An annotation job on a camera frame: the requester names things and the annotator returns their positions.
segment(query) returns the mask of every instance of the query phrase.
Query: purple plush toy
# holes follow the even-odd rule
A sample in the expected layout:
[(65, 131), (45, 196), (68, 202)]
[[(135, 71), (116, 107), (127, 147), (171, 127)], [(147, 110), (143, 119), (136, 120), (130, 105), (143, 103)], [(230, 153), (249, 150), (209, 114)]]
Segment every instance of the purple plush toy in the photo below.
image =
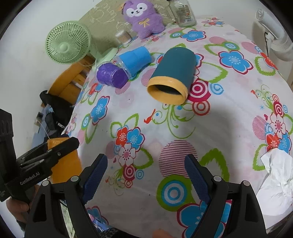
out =
[(124, 19), (132, 24), (132, 29), (141, 39), (165, 30), (163, 17), (156, 13), (153, 4), (146, 0), (129, 0), (123, 7)]

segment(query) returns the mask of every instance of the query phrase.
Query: human hand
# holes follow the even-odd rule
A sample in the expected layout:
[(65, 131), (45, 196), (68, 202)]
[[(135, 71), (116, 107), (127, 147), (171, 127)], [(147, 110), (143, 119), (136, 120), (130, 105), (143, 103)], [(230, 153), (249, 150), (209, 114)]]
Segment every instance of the human hand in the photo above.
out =
[[(36, 196), (38, 190), (39, 190), (39, 185), (35, 185), (35, 194), (34, 197)], [(13, 199), (13, 198), (9, 198), (6, 201), (6, 206), (8, 211), (10, 211), (10, 213), (20, 222), (26, 223), (25, 218), (23, 217), (22, 213), (27, 212), (29, 209), (31, 209), (33, 204), (33, 200), (31, 201), (30, 204), (27, 204), (25, 202)]]
[(168, 232), (158, 229), (153, 232), (153, 238), (174, 238)]

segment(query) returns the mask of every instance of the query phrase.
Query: blue gripper pad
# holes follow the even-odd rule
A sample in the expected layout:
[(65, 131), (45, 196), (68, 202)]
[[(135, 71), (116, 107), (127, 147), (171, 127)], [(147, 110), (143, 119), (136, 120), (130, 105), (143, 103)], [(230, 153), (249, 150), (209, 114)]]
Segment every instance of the blue gripper pad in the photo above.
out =
[(102, 177), (108, 166), (107, 156), (103, 155), (102, 158), (95, 164), (96, 161), (93, 162), (91, 166), (95, 166), (88, 179), (83, 185), (84, 195), (82, 200), (84, 204), (86, 204), (89, 200), (93, 199), (95, 192), (102, 180)]
[(204, 201), (206, 204), (209, 204), (211, 197), (209, 196), (208, 184), (205, 182), (202, 174), (196, 167), (190, 155), (185, 156), (184, 166), (199, 199)]

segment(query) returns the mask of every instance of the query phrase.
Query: crumpled white paper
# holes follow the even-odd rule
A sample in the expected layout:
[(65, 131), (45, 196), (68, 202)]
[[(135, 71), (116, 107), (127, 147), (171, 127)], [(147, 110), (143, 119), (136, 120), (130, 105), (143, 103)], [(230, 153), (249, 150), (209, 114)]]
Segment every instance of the crumpled white paper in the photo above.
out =
[(263, 215), (285, 213), (293, 203), (293, 158), (284, 150), (270, 150), (261, 157), (268, 177), (256, 197)]

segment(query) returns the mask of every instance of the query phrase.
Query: plush toy face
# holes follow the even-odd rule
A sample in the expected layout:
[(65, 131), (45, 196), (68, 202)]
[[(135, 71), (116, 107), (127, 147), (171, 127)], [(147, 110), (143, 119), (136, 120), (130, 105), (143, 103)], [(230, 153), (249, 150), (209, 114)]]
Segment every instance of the plush toy face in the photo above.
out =
[(130, 0), (123, 7), (124, 18), (129, 22), (135, 22), (154, 14), (155, 9), (151, 2), (145, 0)]

